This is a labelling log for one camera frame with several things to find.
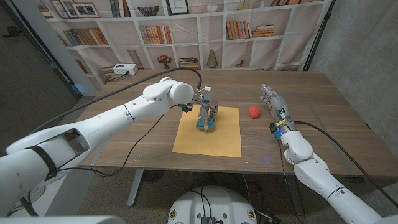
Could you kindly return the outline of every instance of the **power outlet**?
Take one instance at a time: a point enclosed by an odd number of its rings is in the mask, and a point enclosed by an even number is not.
[[[116,64],[113,71],[116,75],[124,75],[126,72],[129,72],[129,75],[135,75],[138,67],[136,64]]]

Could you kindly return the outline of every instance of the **concrete wall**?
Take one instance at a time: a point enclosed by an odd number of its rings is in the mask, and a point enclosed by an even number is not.
[[[398,158],[398,1],[337,0],[310,66]]]

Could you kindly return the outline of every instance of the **picture frame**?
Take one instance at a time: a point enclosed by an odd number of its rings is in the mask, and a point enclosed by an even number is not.
[[[188,0],[166,0],[169,15],[189,14]]]
[[[72,3],[73,10],[75,10],[79,18],[100,18],[94,3]]]
[[[51,0],[51,5],[61,18],[69,19],[68,13],[59,0]]]
[[[60,2],[62,4],[62,6],[65,8],[69,18],[72,18],[72,19],[79,18],[77,16],[76,11],[73,9],[73,6],[72,6],[72,3],[74,3],[73,0],[60,0]]]

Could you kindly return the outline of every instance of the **yellow paper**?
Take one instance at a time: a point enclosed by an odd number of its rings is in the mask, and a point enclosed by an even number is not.
[[[200,106],[182,113],[173,152],[208,156],[242,157],[238,108],[218,107],[215,126],[197,129]]]

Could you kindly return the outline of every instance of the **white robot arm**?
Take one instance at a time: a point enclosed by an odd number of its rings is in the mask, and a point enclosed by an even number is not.
[[[0,157],[0,215],[35,186],[61,179],[96,147],[135,122],[166,114],[170,101],[191,102],[192,86],[169,77],[144,89],[142,96],[90,119],[28,135]]]
[[[280,133],[282,144],[289,147],[284,156],[288,163],[294,165],[298,180],[326,199],[346,223],[376,223],[382,220],[377,212],[329,173],[326,162],[313,152],[311,144],[296,130],[283,97],[265,84],[262,84],[261,90],[261,100],[267,103],[278,121],[276,126],[270,126],[271,131],[273,128]]]

